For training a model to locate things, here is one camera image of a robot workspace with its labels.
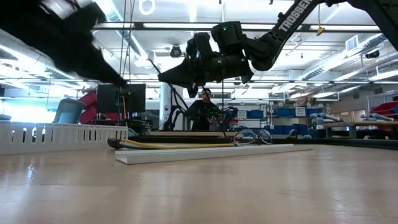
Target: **ceiling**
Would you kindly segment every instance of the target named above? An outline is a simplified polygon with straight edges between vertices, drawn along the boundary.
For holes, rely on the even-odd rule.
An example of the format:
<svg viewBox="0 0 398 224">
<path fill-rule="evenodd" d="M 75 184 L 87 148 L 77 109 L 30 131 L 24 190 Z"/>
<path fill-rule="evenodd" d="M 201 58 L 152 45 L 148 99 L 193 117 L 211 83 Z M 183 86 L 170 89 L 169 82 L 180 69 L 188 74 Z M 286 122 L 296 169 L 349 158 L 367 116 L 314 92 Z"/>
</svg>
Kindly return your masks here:
<svg viewBox="0 0 398 224">
<path fill-rule="evenodd" d="M 88 0 L 80 0 L 78 2 L 83 5 Z M 157 72 L 145 59 L 149 57 L 155 60 L 161 70 L 167 70 L 178 65 L 183 58 L 171 58 L 169 56 L 170 49 L 174 45 L 179 45 L 184 51 L 187 40 L 191 39 L 194 33 L 199 32 L 197 28 L 204 26 L 204 23 L 217 24 L 225 21 L 241 21 L 244 33 L 249 38 L 256 38 L 269 30 L 269 26 L 272 27 L 276 23 L 278 13 L 287 11 L 293 3 L 293 1 L 288 0 L 275 0 L 272 5 L 269 4 L 269 0 L 246 0 L 244 3 L 242 0 L 223 0 L 222 4 L 219 4 L 218 0 L 155 0 L 153 2 L 154 4 L 152 5 L 151 1 L 142 0 L 97 0 L 110 22 L 126 22 L 124 30 L 125 32 L 131 31 L 131 41 L 129 43 L 136 45 L 136 50 L 129 48 L 127 41 L 122 40 L 120 34 L 122 29 L 117 28 L 117 24 L 107 24 L 109 25 L 107 29 L 98 26 L 93 31 L 96 39 L 95 44 L 103 49 L 107 62 L 116 71 L 121 72 L 125 79 L 131 79 L 133 82 L 146 82 L 150 88 L 159 88 L 160 83 L 155 82 Z M 52 8 L 56 9 L 57 13 L 61 14 L 68 11 L 65 5 L 54 4 Z M 134 6 L 134 13 L 131 14 L 132 5 Z M 319 22 L 326 31 L 318 36 L 316 28 Z M 192 24 L 196 27 L 190 29 L 189 27 Z M 269 82 L 249 83 L 249 85 L 240 86 L 232 85 L 227 88 L 250 88 L 253 90 L 263 88 L 271 90 L 271 93 L 277 96 L 280 94 L 278 90 L 289 92 L 291 95 L 298 93 L 314 95 L 322 91 L 329 91 L 329 89 L 340 91 L 341 88 L 353 86 L 341 84 L 337 88 L 336 85 L 306 83 L 298 88 L 297 85 L 286 86 L 283 83 L 272 83 L 273 80 L 303 80 L 303 75 L 309 72 L 309 68 L 317 65 L 322 66 L 332 57 L 335 58 L 336 55 L 341 53 L 346 48 L 347 40 L 358 36 L 358 43 L 360 44 L 375 37 L 379 32 L 377 27 L 375 27 L 374 21 L 366 12 L 355 9 L 347 3 L 334 5 L 333 7 L 327 7 L 322 4 L 307 17 L 303 25 L 305 24 L 308 25 L 306 27 L 309 29 L 296 32 L 287 41 L 280 57 L 271 70 L 258 72 L 253 69 L 253 80 Z M 129 30 L 129 25 L 135 25 L 135 27 Z M 210 29 L 201 28 L 199 30 L 208 32 Z M 213 40 L 211 40 L 210 44 L 214 51 L 218 50 L 217 44 Z M 126 58 L 127 49 L 131 53 Z M 378 50 L 380 56 L 374 59 L 362 57 L 363 54 L 372 50 Z M 7 51 L 3 48 L 3 54 L 0 54 L 0 57 L 2 57 L 0 59 L 2 64 L 2 70 L 0 70 L 2 73 L 0 75 L 2 75 L 2 78 L 20 77 L 20 75 L 23 75 L 24 78 L 30 78 L 26 82 L 19 79 L 12 81 L 12 83 L 0 80 L 0 84 L 5 87 L 20 88 L 21 85 L 25 85 L 29 88 L 31 86 L 39 86 L 37 88 L 40 88 L 41 85 L 48 85 L 46 78 L 62 79 L 59 82 L 55 81 L 55 79 L 52 83 L 73 91 L 96 85 L 95 82 L 76 81 L 74 79 L 78 79 L 78 76 L 74 74 L 66 74 L 62 71 L 54 72 L 51 61 L 48 58 L 43 61 L 45 56 L 41 55 L 40 52 L 36 52 L 26 46 L 20 47 L 17 51 L 28 55 L 36 62 L 34 64 L 42 62 L 48 67 L 45 69 L 40 68 L 39 71 L 37 69 L 36 71 L 30 71 L 30 66 L 23 65 L 27 63 L 27 60 L 10 58 L 9 55 L 5 55 L 4 52 Z M 305 80 L 333 81 L 365 67 L 366 69 L 362 69 L 357 74 L 340 81 L 366 81 L 370 77 L 376 76 L 377 71 L 381 73 L 395 69 L 395 63 L 398 62 L 398 58 L 394 58 L 396 53 L 396 50 L 388 41 L 380 41 L 377 45 L 372 45 L 369 49 L 362 49 L 358 54 L 345 58 L 344 61 L 340 60 L 335 64 L 336 66 L 324 69 L 324 71 L 315 76 L 310 75 L 311 77 Z M 18 67 L 24 67 L 23 74 L 21 74 L 21 70 L 17 72 L 19 74 L 15 74 L 15 71 L 10 71 L 10 69 Z M 383 79 L 383 81 L 393 79 L 394 76 L 391 76 Z M 208 85 L 215 90 L 221 87 L 217 83 L 209 83 Z"/>
</svg>

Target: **black robotic arm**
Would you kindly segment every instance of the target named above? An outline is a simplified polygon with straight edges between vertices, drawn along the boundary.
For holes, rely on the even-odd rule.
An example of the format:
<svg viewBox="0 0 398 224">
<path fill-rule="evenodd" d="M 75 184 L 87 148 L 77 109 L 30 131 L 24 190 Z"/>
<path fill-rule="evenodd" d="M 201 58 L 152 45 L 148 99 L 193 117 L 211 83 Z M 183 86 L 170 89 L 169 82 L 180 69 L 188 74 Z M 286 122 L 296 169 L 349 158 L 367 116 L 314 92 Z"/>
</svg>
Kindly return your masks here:
<svg viewBox="0 0 398 224">
<path fill-rule="evenodd" d="M 342 2 L 349 2 L 353 7 L 366 11 L 398 49 L 397 25 L 379 0 L 296 0 L 285 14 L 278 15 L 277 24 L 271 31 L 259 39 L 247 38 L 240 22 L 224 22 L 211 30 L 220 50 L 212 52 L 210 36 L 207 33 L 195 34 L 188 41 L 182 64 L 159 74 L 159 81 L 187 88 L 190 97 L 195 97 L 197 87 L 206 82 L 241 77 L 242 83 L 247 83 L 253 75 L 248 60 L 256 70 L 271 69 L 287 40 L 319 4 L 332 6 Z"/>
</svg>

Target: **chair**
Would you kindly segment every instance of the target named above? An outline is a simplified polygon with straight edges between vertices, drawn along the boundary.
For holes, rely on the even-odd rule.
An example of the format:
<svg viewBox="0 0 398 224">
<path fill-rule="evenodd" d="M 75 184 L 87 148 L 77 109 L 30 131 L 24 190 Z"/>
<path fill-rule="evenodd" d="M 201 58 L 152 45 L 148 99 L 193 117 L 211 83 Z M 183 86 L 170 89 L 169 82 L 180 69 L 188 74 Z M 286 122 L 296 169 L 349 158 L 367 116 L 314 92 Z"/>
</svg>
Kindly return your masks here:
<svg viewBox="0 0 398 224">
<path fill-rule="evenodd" d="M 78 124 L 85 104 L 73 99 L 63 99 L 58 105 L 53 123 Z"/>
</svg>

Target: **man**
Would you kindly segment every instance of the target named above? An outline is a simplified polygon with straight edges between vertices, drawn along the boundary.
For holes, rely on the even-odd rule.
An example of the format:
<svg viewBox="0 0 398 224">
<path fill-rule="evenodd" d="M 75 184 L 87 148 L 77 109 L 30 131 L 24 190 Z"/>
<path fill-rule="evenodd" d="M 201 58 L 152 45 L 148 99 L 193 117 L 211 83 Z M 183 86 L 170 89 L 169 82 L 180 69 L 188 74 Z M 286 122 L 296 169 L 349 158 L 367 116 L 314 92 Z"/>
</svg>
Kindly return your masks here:
<svg viewBox="0 0 398 224">
<path fill-rule="evenodd" d="M 210 101 L 210 89 L 204 88 L 201 92 L 201 97 L 202 100 L 196 100 L 188 109 L 188 114 L 193 116 L 192 131 L 209 131 L 210 122 L 208 115 L 214 111 L 220 112 L 218 107 Z"/>
</svg>

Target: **computer monitor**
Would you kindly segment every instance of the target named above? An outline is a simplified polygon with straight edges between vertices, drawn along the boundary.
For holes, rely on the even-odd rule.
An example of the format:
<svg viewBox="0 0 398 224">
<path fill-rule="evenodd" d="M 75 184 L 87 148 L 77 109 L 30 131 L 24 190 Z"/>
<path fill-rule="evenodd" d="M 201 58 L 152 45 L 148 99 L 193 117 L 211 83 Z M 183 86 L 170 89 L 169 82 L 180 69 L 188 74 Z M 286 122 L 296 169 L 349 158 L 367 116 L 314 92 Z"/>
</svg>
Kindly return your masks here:
<svg viewBox="0 0 398 224">
<path fill-rule="evenodd" d="M 128 113 L 145 112 L 145 84 L 130 84 L 123 88 L 121 93 L 118 93 L 118 91 L 119 87 L 114 85 L 98 85 L 97 113 L 122 113 L 123 100 L 120 94 L 124 95 L 124 99 L 126 101 L 126 111 Z"/>
</svg>

